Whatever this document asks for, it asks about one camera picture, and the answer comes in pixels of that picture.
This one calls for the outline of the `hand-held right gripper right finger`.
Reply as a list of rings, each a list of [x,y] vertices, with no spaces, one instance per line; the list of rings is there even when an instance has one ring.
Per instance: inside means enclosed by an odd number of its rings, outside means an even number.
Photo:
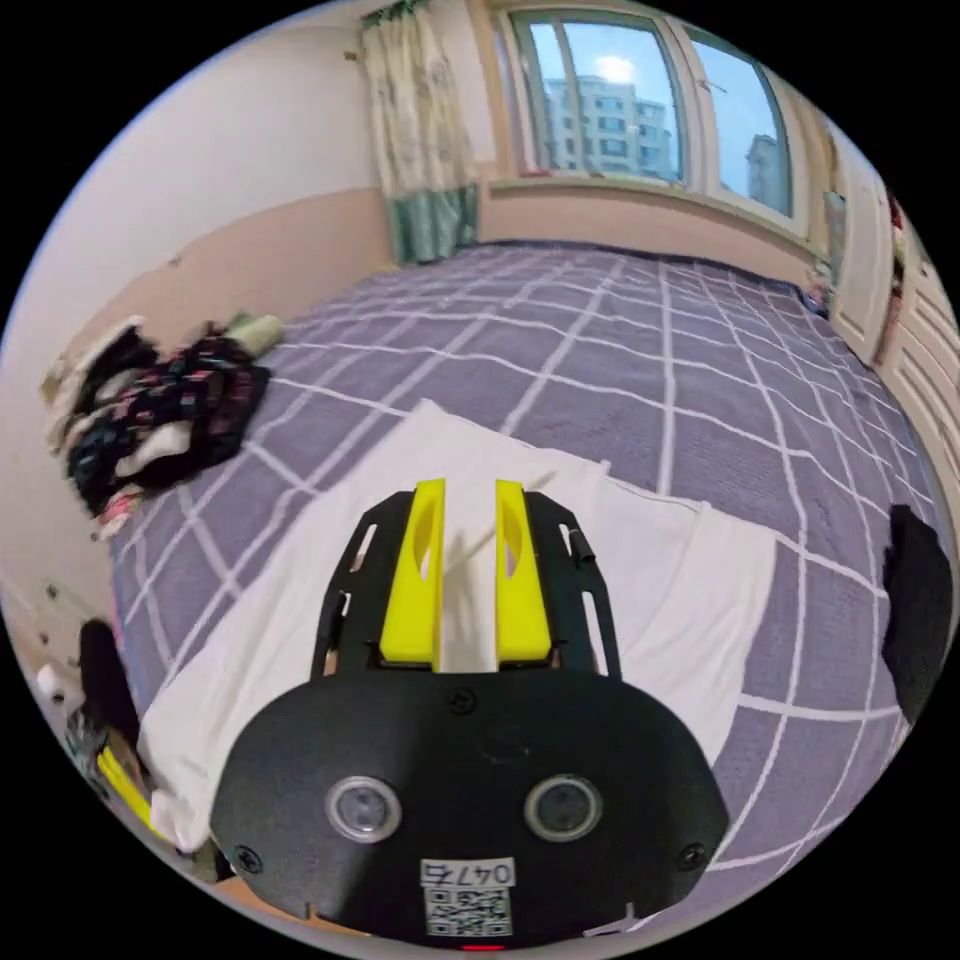
[[[495,650],[500,666],[542,664],[552,641],[521,483],[495,486]]]

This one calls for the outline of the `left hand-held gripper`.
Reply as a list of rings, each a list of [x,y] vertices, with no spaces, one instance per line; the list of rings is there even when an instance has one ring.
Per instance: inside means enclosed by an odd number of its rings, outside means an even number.
[[[101,619],[87,620],[79,633],[79,671],[84,709],[98,726],[116,731],[133,751],[140,735],[140,718],[111,627]],[[96,756],[101,778],[130,812],[154,835],[151,802],[109,747]]]

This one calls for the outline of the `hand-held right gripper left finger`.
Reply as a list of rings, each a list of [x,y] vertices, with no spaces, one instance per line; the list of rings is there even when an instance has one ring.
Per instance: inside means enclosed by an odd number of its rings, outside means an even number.
[[[443,478],[412,491],[379,641],[389,666],[440,664],[445,494]]]

